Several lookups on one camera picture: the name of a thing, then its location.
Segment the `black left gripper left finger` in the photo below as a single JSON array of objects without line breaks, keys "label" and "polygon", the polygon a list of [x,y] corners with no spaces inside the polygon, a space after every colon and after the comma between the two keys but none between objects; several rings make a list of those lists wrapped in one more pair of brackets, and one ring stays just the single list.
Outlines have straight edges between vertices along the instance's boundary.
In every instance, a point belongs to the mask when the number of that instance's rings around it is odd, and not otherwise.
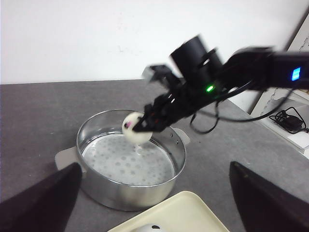
[{"label": "black left gripper left finger", "polygon": [[82,169],[73,163],[0,204],[2,232],[63,232],[75,206]]}]

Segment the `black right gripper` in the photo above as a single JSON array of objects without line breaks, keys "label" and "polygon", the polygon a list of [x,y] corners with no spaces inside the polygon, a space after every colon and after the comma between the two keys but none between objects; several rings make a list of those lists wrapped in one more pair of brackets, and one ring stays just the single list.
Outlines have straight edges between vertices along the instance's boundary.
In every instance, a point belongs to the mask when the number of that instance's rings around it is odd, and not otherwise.
[{"label": "black right gripper", "polygon": [[181,81],[166,65],[147,66],[142,76],[158,81],[168,89],[144,107],[144,116],[133,127],[135,132],[162,132],[182,118],[196,116],[201,108],[216,101],[217,87],[207,66],[190,68]]}]

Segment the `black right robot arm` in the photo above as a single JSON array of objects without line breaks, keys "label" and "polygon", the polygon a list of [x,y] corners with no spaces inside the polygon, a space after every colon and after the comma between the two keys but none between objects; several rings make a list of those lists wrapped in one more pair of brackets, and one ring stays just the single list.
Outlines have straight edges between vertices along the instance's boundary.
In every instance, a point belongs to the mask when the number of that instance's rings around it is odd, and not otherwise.
[{"label": "black right robot arm", "polygon": [[308,52],[278,52],[270,47],[247,47],[221,62],[216,50],[207,50],[196,36],[171,53],[182,74],[177,77],[165,64],[147,66],[143,76],[158,81],[167,93],[144,107],[135,132],[161,132],[177,121],[195,119],[209,104],[219,104],[246,90],[270,87],[308,89]]}]

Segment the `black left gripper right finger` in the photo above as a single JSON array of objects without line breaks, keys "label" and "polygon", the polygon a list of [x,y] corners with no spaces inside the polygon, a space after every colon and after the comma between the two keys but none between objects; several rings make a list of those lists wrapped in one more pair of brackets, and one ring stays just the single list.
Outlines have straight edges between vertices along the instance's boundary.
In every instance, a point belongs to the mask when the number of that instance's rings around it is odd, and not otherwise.
[{"label": "black left gripper right finger", "polygon": [[307,232],[309,204],[242,164],[229,167],[233,197],[247,232]]}]

